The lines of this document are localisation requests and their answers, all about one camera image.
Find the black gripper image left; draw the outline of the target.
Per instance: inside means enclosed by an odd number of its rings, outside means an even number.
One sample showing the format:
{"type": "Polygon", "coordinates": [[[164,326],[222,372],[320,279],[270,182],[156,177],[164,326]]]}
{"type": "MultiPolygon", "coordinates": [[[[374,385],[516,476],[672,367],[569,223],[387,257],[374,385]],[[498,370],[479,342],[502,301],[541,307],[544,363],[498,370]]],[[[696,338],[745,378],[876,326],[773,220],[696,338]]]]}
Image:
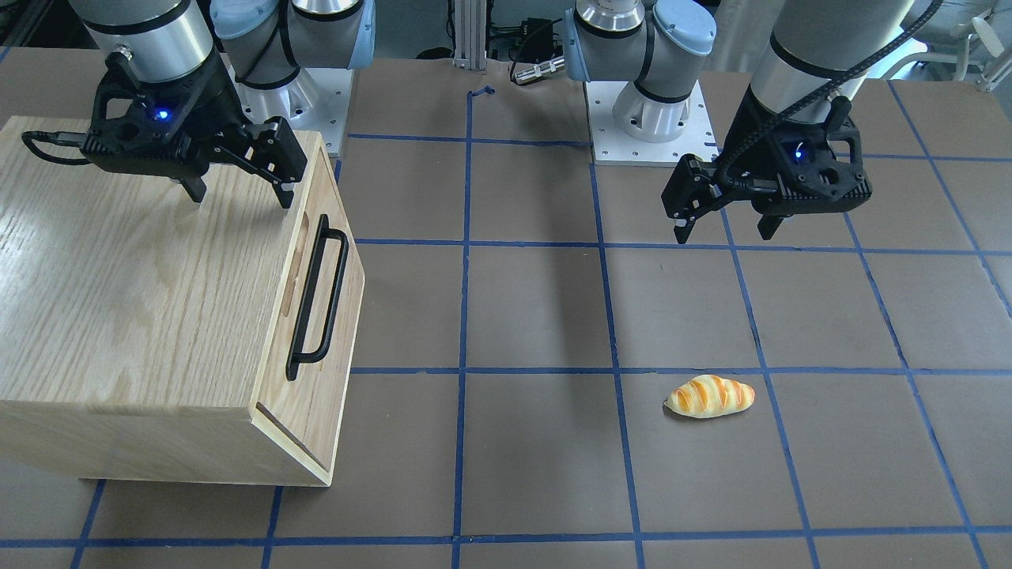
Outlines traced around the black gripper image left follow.
{"type": "Polygon", "coordinates": [[[179,179],[195,204],[206,197],[210,164],[230,164],[266,180],[283,209],[292,206],[288,185],[303,179],[307,156],[288,119],[248,125],[217,48],[170,81],[141,81],[119,51],[105,64],[84,158],[104,171],[179,179]]]}

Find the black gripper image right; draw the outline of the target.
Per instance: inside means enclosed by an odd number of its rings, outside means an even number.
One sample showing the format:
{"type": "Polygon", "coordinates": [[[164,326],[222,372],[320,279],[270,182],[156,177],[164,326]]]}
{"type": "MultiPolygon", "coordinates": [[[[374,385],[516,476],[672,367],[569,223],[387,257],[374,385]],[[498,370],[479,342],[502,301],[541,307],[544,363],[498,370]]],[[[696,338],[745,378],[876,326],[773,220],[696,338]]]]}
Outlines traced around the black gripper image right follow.
{"type": "Polygon", "coordinates": [[[824,121],[778,123],[740,152],[774,116],[748,89],[718,159],[723,163],[734,157],[727,171],[716,175],[716,160],[684,155],[661,193],[677,242],[687,243],[698,217],[735,199],[748,199],[762,215],[757,231],[763,241],[771,240],[790,215],[844,213],[868,201],[872,186],[850,110],[851,101],[840,95],[824,121]]]}

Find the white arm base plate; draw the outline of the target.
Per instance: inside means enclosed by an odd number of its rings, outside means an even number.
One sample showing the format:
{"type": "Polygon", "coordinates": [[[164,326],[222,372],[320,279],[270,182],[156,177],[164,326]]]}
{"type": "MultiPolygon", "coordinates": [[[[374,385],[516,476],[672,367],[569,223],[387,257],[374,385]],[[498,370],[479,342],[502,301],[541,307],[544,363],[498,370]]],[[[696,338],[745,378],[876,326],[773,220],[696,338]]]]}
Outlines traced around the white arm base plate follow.
{"type": "Polygon", "coordinates": [[[588,82],[585,94],[597,165],[673,167],[686,154],[716,158],[699,82],[675,104],[650,100],[630,81],[588,82]]]}
{"type": "Polygon", "coordinates": [[[354,70],[311,68],[300,70],[292,82],[274,89],[235,86],[249,119],[281,116],[294,130],[315,130],[322,134],[329,156],[337,159],[342,154],[356,75],[354,70]]]}

